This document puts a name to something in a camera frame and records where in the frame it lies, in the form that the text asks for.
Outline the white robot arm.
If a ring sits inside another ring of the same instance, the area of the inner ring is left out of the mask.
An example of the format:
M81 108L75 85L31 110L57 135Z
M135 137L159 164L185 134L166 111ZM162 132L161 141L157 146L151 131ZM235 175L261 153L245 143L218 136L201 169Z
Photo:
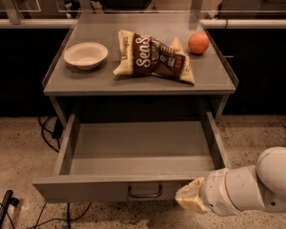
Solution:
M199 177L179 189L175 200L195 213L221 217L252 210L286 213L286 147L265 150L254 165Z

